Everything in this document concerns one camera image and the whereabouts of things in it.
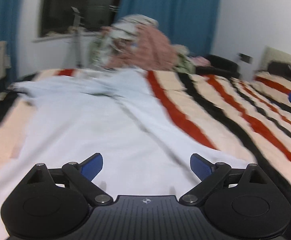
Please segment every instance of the white wall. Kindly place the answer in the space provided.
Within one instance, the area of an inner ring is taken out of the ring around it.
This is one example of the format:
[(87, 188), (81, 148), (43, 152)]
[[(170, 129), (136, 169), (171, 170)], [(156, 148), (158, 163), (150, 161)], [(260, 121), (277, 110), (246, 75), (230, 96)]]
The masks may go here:
[(291, 0), (220, 0), (213, 54), (232, 61), (238, 53), (253, 57), (251, 65), (239, 63), (251, 80), (266, 45), (291, 54)]
[[(71, 38), (38, 39), (41, 1), (23, 0), (21, 6), (18, 33), (18, 76), (44, 69), (73, 68), (75, 66), (75, 51)], [(93, 36), (81, 39), (82, 58), (85, 65), (87, 64), (88, 44), (92, 39)]]

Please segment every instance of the logo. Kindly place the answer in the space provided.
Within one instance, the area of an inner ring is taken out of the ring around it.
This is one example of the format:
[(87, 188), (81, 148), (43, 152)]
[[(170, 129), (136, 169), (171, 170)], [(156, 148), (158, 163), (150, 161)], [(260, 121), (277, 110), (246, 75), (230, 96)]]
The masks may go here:
[(142, 202), (143, 202), (144, 204), (149, 204), (149, 203), (151, 202), (151, 200), (148, 199), (148, 198), (145, 198), (144, 200), (142, 200)]

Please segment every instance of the dark window glass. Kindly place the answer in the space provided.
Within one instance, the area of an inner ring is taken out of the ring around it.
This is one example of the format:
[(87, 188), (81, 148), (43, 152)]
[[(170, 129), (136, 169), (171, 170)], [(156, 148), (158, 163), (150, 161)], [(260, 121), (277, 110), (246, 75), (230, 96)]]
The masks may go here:
[(73, 25), (71, 7), (79, 9), (84, 27), (97, 31), (111, 25), (120, 0), (44, 0), (41, 20), (41, 37), (49, 32), (67, 33)]

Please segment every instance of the blue curtain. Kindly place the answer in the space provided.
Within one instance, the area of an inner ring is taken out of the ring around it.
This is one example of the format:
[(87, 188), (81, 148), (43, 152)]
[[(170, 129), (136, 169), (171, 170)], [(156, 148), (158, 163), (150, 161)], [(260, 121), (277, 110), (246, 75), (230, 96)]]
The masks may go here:
[(7, 41), (11, 69), (7, 70), (9, 83), (17, 79), (17, 31), (22, 0), (0, 0), (0, 41)]
[(204, 56), (211, 50), (218, 6), (219, 0), (121, 0), (116, 19), (129, 14), (156, 19), (173, 44)]

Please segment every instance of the metal screw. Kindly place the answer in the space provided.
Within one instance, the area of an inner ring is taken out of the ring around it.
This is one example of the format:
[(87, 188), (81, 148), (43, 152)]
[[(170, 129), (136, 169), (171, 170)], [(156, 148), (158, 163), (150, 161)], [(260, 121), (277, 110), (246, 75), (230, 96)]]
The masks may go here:
[(99, 202), (99, 203), (107, 203), (110, 200), (111, 200), (111, 197), (108, 196), (108, 195), (104, 195), (104, 194), (98, 195), (98, 196), (95, 197), (95, 201)]
[(198, 201), (198, 198), (195, 195), (184, 195), (182, 199), (186, 203), (193, 203)]

